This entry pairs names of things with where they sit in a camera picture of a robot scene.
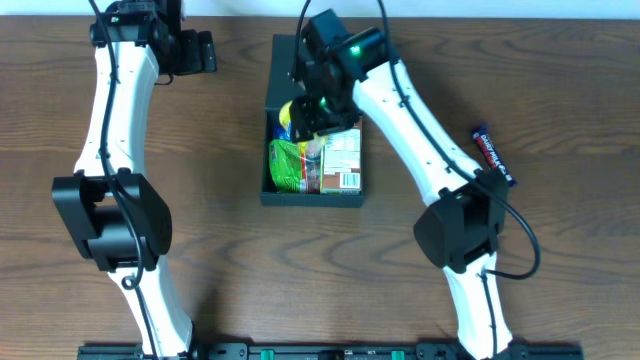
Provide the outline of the blue Oreo cookie pack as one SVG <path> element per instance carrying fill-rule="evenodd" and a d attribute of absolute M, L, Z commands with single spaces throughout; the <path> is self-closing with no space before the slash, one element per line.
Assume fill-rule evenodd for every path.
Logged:
<path fill-rule="evenodd" d="M 281 125 L 275 125 L 273 128 L 273 139 L 291 141 L 290 133 L 288 129 L 283 128 Z"/>

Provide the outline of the purple Dairy Milk bar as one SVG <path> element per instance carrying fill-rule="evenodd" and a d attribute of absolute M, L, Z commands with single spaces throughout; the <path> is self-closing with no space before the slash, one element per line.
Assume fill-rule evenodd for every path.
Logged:
<path fill-rule="evenodd" d="M 488 127 L 483 125 L 476 128 L 471 132 L 471 136 L 472 140 L 482 153 L 488 167 L 491 169 L 498 169 L 504 175 L 510 187 L 516 186 L 518 182 L 513 177 L 508 167 L 505 165 L 501 155 L 497 151 L 497 148 L 489 135 Z"/>

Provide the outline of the black gift box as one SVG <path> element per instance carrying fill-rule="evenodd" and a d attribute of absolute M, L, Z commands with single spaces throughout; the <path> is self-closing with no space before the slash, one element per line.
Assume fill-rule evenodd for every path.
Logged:
<path fill-rule="evenodd" d="M 364 192 L 359 194 L 301 194 L 277 191 L 269 168 L 269 143 L 273 140 L 273 129 L 280 108 L 289 100 L 303 94 L 302 88 L 293 83 L 288 75 L 293 62 L 294 35 L 275 34 L 272 38 L 271 66 L 266 91 L 265 132 L 263 169 L 261 175 L 260 201 L 263 206 L 283 207 L 332 207 L 360 208 L 364 203 Z"/>

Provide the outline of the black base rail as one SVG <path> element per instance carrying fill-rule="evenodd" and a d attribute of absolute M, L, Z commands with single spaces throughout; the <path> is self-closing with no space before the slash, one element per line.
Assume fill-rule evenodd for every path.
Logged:
<path fill-rule="evenodd" d="M 248 346 L 220 343 L 204 346 L 182 359 L 207 360 L 464 360 L 471 356 L 453 343 L 411 346 Z M 568 345 L 512 343 L 497 354 L 499 360 L 583 360 L 582 350 Z"/>

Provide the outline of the green snack mix bag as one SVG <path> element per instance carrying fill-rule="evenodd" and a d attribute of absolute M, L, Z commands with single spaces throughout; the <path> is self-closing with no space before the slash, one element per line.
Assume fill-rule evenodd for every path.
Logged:
<path fill-rule="evenodd" d="M 269 143 L 269 170 L 280 193 L 319 194 L 322 177 L 322 150 L 307 143 L 272 140 Z"/>

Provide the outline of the yellow plastic jar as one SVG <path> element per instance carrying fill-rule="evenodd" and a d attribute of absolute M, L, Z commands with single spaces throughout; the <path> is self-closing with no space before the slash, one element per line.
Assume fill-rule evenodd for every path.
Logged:
<path fill-rule="evenodd" d="M 284 139 L 290 142 L 293 141 L 292 120 L 290 115 L 290 107 L 292 101 L 285 103 L 278 115 L 278 121 L 280 126 L 284 129 Z M 312 140 L 297 142 L 296 146 L 300 150 L 300 153 L 305 157 L 317 157 L 320 156 L 324 150 L 325 145 L 328 143 L 327 136 L 315 135 Z"/>

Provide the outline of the brown and white carton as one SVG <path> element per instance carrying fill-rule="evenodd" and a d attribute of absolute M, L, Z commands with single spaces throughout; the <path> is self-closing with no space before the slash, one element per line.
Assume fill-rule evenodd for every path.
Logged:
<path fill-rule="evenodd" d="M 323 149 L 322 194 L 360 194 L 362 191 L 362 121 L 331 134 Z"/>

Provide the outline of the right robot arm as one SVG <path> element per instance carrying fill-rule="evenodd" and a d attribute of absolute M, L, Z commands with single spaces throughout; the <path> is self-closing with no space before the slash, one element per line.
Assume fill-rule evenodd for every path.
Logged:
<path fill-rule="evenodd" d="M 414 236 L 443 270 L 458 320 L 458 340 L 474 359 L 491 359 L 512 341 L 497 285 L 508 184 L 484 170 L 436 120 L 386 32 L 347 31 L 333 10 L 300 23 L 291 77 L 304 93 L 289 107 L 294 142 L 344 132 L 367 116 L 394 148 L 426 210 Z"/>

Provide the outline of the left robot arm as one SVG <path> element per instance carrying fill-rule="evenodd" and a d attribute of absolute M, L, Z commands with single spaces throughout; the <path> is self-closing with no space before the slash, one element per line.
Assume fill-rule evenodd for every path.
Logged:
<path fill-rule="evenodd" d="M 198 359 L 207 354 L 171 279 L 171 212 L 146 177 L 145 137 L 159 77 L 212 73 L 210 32 L 184 30 L 182 0 L 115 1 L 94 11 L 96 90 L 72 175 L 53 203 L 79 254 L 122 291 L 142 340 L 86 344 L 80 359 Z"/>

